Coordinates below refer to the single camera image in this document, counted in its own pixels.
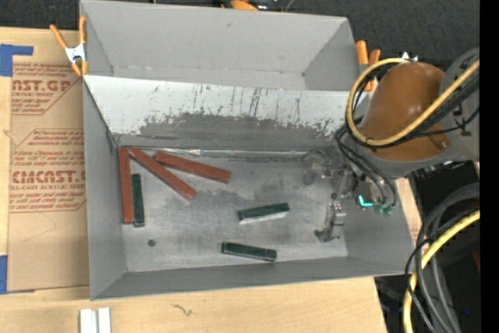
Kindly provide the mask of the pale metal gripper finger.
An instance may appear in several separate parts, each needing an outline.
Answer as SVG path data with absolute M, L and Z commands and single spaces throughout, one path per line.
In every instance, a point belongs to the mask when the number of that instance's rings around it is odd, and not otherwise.
M 333 239 L 340 239 L 346 220 L 346 211 L 339 201 L 332 200 L 326 211 L 324 226 L 314 231 L 315 236 L 322 243 L 330 242 Z
M 341 166 L 333 157 L 323 151 L 309 151 L 303 156 L 303 183 L 311 186 L 321 179 L 338 177 Z

